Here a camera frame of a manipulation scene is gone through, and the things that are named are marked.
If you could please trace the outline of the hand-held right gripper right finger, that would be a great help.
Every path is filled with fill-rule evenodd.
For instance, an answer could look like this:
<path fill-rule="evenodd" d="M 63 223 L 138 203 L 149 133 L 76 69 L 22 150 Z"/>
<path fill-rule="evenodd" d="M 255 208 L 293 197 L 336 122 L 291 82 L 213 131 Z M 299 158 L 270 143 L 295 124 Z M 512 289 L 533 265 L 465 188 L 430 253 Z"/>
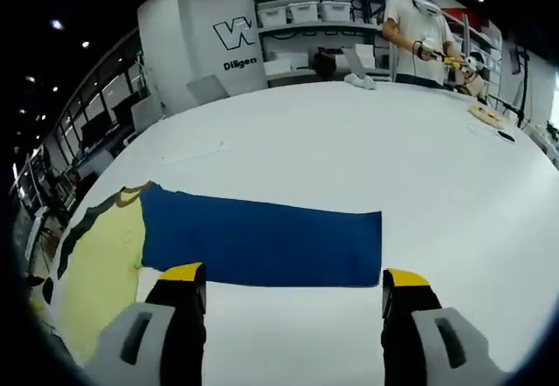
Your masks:
<path fill-rule="evenodd" d="M 424 277 L 385 269 L 382 318 L 386 385 L 502 383 L 487 338 L 456 309 L 442 307 Z"/>

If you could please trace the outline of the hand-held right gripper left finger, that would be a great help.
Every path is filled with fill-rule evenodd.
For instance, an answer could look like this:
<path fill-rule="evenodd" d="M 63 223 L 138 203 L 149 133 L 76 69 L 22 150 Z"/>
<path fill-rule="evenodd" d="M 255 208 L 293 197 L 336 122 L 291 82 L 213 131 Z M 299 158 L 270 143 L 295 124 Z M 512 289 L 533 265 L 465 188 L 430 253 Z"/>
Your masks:
<path fill-rule="evenodd" d="M 92 385 L 200 385 L 206 342 L 205 267 L 168 269 L 143 302 L 101 331 L 85 366 Z"/>

